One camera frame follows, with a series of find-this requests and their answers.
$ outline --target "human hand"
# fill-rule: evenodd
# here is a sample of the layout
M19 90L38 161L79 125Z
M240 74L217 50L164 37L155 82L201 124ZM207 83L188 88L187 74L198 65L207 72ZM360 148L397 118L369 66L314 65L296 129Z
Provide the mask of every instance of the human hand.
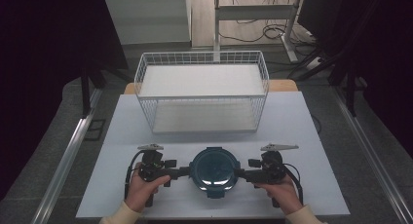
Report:
M165 175L152 182L146 182L138 174L139 167L140 163L137 163L131 175L131 184L128 190L128 196L125 199L125 204L136 212L142 212L151 194L157 193L159 186L170 181L170 176Z
M254 185L264 188L270 198L276 199L285 215L298 211L303 207L288 175L278 184L254 183Z

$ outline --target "white board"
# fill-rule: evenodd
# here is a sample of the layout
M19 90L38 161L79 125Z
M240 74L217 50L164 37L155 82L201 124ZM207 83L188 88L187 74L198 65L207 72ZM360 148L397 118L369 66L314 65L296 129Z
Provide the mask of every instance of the white board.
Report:
M304 97L299 92L269 93L260 127L255 133L152 134L134 95L121 95L108 133L80 204L77 217L111 215L124 196L124 181L138 145L165 146L164 159L188 166L208 146L222 146L248 169L247 159L259 159L260 147L269 142L297 144L282 151L283 161L301 174L304 203L316 215L349 214L337 180L322 148ZM154 205L145 208L148 219L281 218L262 189L239 179L225 198L212 200L192 180L181 177L161 187Z

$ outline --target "dark background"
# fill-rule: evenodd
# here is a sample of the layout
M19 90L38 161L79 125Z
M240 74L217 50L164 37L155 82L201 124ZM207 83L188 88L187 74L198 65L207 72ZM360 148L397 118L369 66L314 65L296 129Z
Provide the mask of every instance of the dark background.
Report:
M321 34L329 35L328 53L352 32L358 1L341 0L321 11L333 20ZM366 100L410 155L412 6L412 0L383 0L353 53L357 75L368 84ZM127 65L104 0L0 0L0 19L3 199L53 119L63 86L82 69L101 69L96 60Z

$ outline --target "aluminum rail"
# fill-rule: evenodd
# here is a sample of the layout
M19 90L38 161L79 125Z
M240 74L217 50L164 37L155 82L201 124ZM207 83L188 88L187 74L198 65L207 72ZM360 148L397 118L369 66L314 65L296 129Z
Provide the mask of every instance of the aluminum rail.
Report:
M73 161L76 158L77 152L79 151L79 147L85 137L89 124L94 117L94 110L98 100L100 99L101 93L102 90L94 90L94 92L92 93L91 112L85 119L81 119L79 121L76 130L73 132L72 138L70 139L69 144L64 151L64 154L57 166L52 181L49 183L49 187L46 190L42 202L39 204L39 207L37 208L37 211L33 219L31 220L32 224L48 222L53 208L55 207L58 195L60 194L61 188L66 181L67 174L69 173L73 165Z
M377 179L379 180L379 183L382 186L386 196L388 197L395 211L395 214L400 220L400 223L412 224L413 216L406 204L405 199L403 198L397 188L397 185L394 183L389 173L387 172L385 166L374 150L374 146L371 144L367 135L364 133L364 130L359 124L357 118L353 117L352 113L347 109L347 106L344 103L345 98L343 97L340 88L336 87L333 92L335 94L337 103L340 105L340 108L357 139L358 145L360 146L364 156L366 157Z

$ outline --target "black mount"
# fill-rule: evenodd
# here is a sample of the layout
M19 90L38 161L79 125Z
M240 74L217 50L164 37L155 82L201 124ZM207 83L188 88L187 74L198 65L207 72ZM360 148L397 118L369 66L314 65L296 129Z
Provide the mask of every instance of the black mount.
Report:
M128 173L125 181L125 199L128 196L129 185L131 182L131 173L133 172L133 163L139 154L142 154L142 163L138 169L139 176L146 182L152 182L155 179L169 175L170 179L178 179L178 177L189 175L189 167L176 168L176 160L162 161L163 154L157 150L148 149L140 150L136 153L128 167ZM164 187L170 187L170 181L164 184ZM154 195L151 194L145 206L149 207L153 204Z
M295 183L298 191L300 203L303 204L303 188L300 181L295 175L282 163L282 155L279 151L268 151L261 155L262 160L249 159L248 165L252 168L260 168L253 170L245 170L243 168L235 168L234 174L244 178L246 182L251 183L267 183L278 184L288 174ZM280 204L272 198L273 207L280 207Z

